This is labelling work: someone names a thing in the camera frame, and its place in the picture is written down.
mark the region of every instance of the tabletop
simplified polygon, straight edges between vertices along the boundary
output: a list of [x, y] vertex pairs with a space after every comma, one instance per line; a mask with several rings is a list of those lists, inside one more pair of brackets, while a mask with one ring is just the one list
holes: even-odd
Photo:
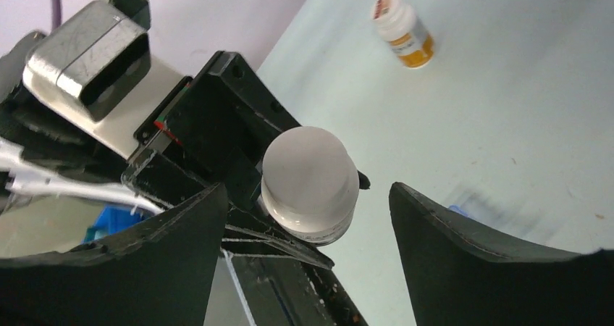
[[434, 38], [404, 68], [376, 0], [308, 0], [258, 74], [371, 179], [322, 251], [370, 325], [414, 325], [388, 191], [395, 181], [505, 233], [614, 246], [614, 0], [405, 0]]

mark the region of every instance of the black cable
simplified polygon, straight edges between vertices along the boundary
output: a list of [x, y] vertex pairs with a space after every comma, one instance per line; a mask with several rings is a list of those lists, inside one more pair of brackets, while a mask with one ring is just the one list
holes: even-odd
[[62, 23], [62, 0], [51, 0], [51, 29]]

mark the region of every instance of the white table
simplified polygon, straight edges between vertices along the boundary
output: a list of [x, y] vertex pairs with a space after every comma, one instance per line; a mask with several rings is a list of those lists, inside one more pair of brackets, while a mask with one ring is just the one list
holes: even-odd
[[406, 0], [437, 45], [420, 70], [377, 37], [374, 1], [308, 0], [258, 71], [371, 178], [347, 234], [322, 250], [366, 321], [414, 325], [395, 181], [530, 241], [612, 248], [614, 0]]

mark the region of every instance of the bottle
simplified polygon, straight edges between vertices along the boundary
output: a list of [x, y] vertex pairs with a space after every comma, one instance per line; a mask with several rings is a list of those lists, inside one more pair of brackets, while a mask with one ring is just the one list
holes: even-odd
[[350, 227], [358, 200], [358, 170], [330, 132], [293, 128], [266, 150], [261, 191], [264, 208], [286, 231], [323, 246]]
[[421, 67], [433, 57], [433, 38], [408, 4], [377, 0], [371, 17], [378, 34], [406, 67]]

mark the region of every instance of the pill bottle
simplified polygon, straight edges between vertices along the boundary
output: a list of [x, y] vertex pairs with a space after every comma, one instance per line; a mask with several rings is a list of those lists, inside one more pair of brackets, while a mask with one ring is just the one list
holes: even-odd
[[406, 67], [421, 67], [433, 57], [433, 38], [405, 2], [377, 0], [371, 18], [378, 34]]
[[341, 141], [315, 127], [279, 135], [262, 161], [265, 210], [295, 237], [323, 246], [350, 227], [358, 170]]

